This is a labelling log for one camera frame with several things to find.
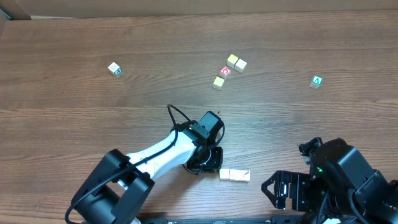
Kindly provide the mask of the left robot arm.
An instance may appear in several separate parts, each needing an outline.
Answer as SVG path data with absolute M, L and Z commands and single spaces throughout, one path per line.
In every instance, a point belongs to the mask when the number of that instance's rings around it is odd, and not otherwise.
M 109 151 L 73 196 L 65 221 L 76 210 L 85 223 L 138 223 L 155 181 L 170 169 L 182 166 L 193 175 L 221 169 L 224 132 L 221 118 L 207 111 L 199 121 L 175 123 L 165 139 L 143 151 Z

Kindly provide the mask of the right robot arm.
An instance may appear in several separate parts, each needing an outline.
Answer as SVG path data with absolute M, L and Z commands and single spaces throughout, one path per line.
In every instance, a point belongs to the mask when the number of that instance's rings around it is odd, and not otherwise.
M 397 181 L 387 181 L 341 138 L 299 144 L 307 174 L 276 171 L 261 185 L 276 209 L 303 212 L 298 223 L 397 223 Z

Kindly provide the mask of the white block red mark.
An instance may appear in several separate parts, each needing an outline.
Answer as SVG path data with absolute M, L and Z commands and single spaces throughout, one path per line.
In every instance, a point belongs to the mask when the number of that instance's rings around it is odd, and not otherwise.
M 251 173 L 249 170 L 239 170 L 240 174 L 238 175 L 240 181 L 249 182 L 251 180 Z

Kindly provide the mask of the white block green edge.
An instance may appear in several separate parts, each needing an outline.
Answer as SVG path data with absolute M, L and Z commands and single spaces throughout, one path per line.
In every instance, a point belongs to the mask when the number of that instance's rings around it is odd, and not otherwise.
M 230 169 L 229 170 L 229 179 L 230 179 L 230 181 L 240 181 L 241 180 L 240 170 Z

